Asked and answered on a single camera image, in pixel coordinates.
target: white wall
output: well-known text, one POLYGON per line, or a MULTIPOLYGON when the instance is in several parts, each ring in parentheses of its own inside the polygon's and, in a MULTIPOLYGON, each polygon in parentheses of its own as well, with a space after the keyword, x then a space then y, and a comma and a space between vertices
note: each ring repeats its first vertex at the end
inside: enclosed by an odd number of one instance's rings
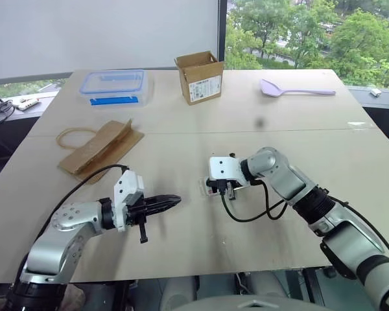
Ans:
POLYGON ((218 0, 0 0, 0 78, 217 55, 218 0))

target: label on box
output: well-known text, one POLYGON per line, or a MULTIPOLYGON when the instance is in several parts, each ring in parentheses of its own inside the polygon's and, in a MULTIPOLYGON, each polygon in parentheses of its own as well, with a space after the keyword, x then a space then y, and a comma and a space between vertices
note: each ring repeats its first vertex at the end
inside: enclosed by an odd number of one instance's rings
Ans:
POLYGON ((190 83, 190 101, 195 102, 196 100, 219 94, 220 77, 221 76, 212 76, 211 78, 205 80, 190 83))

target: window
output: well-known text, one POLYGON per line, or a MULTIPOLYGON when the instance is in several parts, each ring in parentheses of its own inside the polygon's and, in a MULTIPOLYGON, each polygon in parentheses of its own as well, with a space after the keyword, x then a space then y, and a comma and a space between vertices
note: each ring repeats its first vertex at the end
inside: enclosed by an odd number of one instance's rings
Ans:
POLYGON ((228 0, 227 69, 329 68, 389 89, 389 1, 228 0))
POLYGON ((0 84, 0 97, 8 98, 20 95, 59 91, 67 79, 39 80, 0 84))

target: blue container lid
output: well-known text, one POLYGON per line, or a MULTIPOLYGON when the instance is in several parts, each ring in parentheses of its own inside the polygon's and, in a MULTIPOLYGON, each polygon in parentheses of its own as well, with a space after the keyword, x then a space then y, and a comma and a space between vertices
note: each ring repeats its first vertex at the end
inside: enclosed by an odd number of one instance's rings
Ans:
POLYGON ((144 79, 145 71, 141 69, 96 71, 86 76, 79 91, 83 95, 138 92, 144 79))

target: plastic food container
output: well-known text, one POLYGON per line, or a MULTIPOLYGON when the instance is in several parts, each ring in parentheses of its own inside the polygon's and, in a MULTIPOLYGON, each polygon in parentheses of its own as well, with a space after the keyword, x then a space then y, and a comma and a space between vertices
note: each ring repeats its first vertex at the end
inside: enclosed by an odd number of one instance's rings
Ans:
POLYGON ((140 69, 96 71, 86 76, 79 91, 92 106, 144 106, 148 94, 147 73, 140 69))

